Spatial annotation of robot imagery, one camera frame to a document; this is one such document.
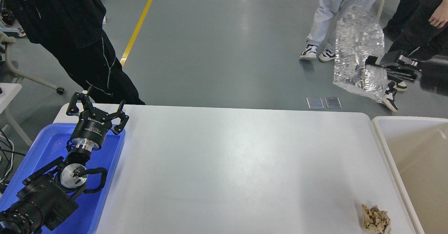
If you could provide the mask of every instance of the crumpled paper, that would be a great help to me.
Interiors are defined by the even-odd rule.
[[[363,207],[363,229],[369,234],[390,234],[391,220],[387,216],[387,211],[381,211],[377,206]]]
[[[351,6],[336,24],[333,83],[380,103],[387,87],[387,71],[365,65],[369,55],[384,55],[383,31],[370,12],[360,6]]]

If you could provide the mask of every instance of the yellow floor line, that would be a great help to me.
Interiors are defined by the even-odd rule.
[[[136,25],[136,27],[134,29],[134,32],[133,32],[133,34],[131,36],[131,39],[128,42],[128,46],[126,47],[125,52],[123,53],[123,57],[121,57],[120,63],[121,63],[122,66],[125,66],[126,60],[128,59],[128,56],[129,56],[129,52],[131,51],[132,46],[134,46],[134,42],[135,42],[135,40],[137,38],[137,35],[139,34],[140,28],[141,28],[141,26],[142,26],[142,24],[143,24],[143,22],[145,20],[145,17],[148,14],[148,10],[149,10],[149,8],[151,6],[151,3],[152,3],[152,0],[148,0],[148,2],[146,3],[146,6],[145,6],[143,12],[141,13],[139,22],[137,23],[137,25]]]

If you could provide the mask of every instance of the robotic hand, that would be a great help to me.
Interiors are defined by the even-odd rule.
[[[64,222],[77,208],[75,202],[81,193],[101,191],[106,183],[105,168],[86,169],[92,151],[101,149],[108,130],[115,135],[123,131],[129,116],[123,112],[124,101],[115,113],[109,114],[92,105],[86,94],[75,92],[70,100],[67,115],[78,116],[79,121],[67,141],[69,152],[48,163],[23,181],[18,192],[19,201],[0,213],[0,234],[40,234],[42,226],[51,231]],[[79,112],[77,101],[83,104]],[[112,120],[120,124],[112,127]],[[88,175],[101,174],[100,185],[86,189]]]
[[[420,87],[427,92],[448,96],[448,57],[436,55],[427,61],[409,58],[401,50],[388,52],[383,57],[369,56],[365,64],[386,67],[388,74],[403,80],[420,80]]]

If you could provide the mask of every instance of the white table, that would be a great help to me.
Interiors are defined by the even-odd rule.
[[[0,83],[0,88],[3,93],[0,94],[0,113],[3,113],[5,108],[13,101],[14,97],[22,89],[21,84]]]
[[[66,107],[54,122],[77,121]],[[125,112],[125,146],[97,234],[364,234],[361,203],[386,210],[393,233],[415,233],[365,114]]]

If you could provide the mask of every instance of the transparent plastic bag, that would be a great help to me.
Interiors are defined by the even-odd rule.
[[[380,103],[387,87],[387,71],[365,65],[369,55],[384,55],[383,31],[370,12],[360,6],[351,6],[336,24],[333,83]]]

